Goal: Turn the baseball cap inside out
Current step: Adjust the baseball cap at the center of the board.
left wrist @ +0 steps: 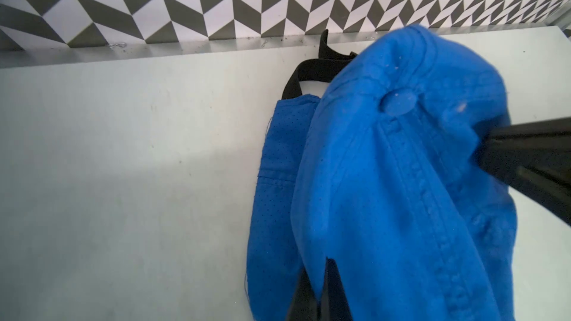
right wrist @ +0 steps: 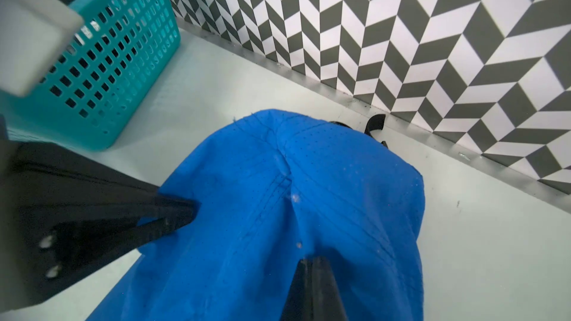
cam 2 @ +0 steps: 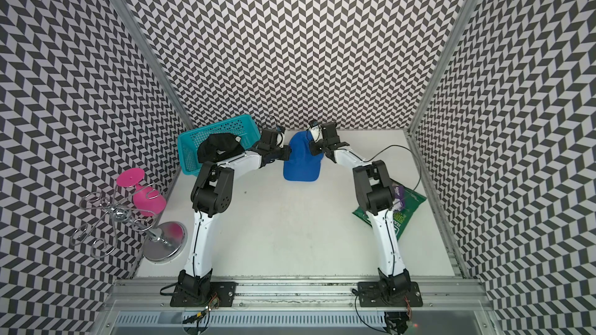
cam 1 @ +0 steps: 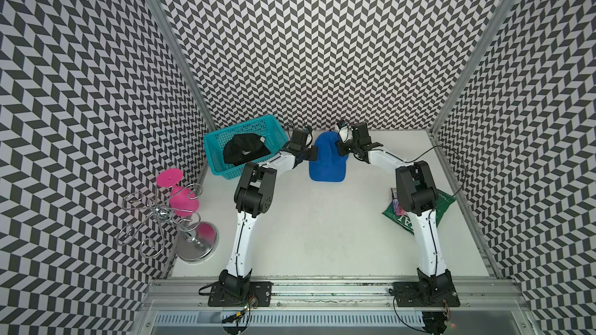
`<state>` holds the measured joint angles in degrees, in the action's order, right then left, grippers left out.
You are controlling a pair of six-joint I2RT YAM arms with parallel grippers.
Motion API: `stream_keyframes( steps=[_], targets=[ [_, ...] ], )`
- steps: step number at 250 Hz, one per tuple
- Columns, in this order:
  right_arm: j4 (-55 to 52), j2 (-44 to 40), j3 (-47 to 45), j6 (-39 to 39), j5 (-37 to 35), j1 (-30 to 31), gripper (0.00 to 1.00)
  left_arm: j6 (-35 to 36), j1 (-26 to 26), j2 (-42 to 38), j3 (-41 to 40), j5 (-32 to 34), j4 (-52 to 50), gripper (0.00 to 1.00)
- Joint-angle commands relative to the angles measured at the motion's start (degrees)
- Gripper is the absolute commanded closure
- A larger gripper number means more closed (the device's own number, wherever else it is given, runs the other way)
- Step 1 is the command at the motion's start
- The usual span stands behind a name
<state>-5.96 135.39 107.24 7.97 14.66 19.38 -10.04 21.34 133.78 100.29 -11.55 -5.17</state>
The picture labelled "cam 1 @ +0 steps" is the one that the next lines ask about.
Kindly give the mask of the blue baseball cap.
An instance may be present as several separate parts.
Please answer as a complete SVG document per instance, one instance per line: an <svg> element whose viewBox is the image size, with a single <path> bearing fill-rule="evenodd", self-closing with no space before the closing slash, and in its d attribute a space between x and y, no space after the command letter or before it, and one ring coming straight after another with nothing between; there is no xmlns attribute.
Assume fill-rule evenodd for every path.
<svg viewBox="0 0 596 335"><path fill-rule="evenodd" d="M337 143L340 136L334 131L321 133L314 145L318 149L316 161L309 163L309 175L312 181L342 182L345 180L348 156L338 153Z"/></svg>

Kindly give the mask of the black baseball cap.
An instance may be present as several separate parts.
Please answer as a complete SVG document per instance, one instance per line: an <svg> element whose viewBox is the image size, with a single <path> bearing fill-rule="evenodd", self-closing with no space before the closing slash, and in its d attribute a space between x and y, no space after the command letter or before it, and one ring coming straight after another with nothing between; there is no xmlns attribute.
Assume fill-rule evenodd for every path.
<svg viewBox="0 0 596 335"><path fill-rule="evenodd" d="M271 154L265 145L265 138L256 133L234 135L223 148L225 164L240 166Z"/></svg>

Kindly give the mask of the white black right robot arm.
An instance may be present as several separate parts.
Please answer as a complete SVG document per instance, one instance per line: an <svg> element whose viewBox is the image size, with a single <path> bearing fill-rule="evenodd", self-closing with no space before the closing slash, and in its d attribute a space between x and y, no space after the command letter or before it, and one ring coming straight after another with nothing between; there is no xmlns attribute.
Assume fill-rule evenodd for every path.
<svg viewBox="0 0 596 335"><path fill-rule="evenodd" d="M425 161L406 161L374 142L365 123L337 123L338 153L372 164L396 179L397 201L411 222L418 246L416 282L394 282L389 294L399 307L459 307L459 295L439 243L436 210L439 191Z"/></svg>

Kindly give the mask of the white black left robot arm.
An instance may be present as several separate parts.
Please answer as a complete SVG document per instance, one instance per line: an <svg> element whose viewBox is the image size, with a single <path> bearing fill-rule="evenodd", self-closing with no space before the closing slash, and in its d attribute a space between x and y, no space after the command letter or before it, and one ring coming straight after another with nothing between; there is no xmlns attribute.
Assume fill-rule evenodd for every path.
<svg viewBox="0 0 596 335"><path fill-rule="evenodd" d="M312 132L311 127L294 129L290 140L268 161L245 165L234 193L238 214L233 249L214 285L214 302L225 306L249 303L253 234L261 215L268 212L273 203L277 177L304 161L317 159L318 148L312 144Z"/></svg>

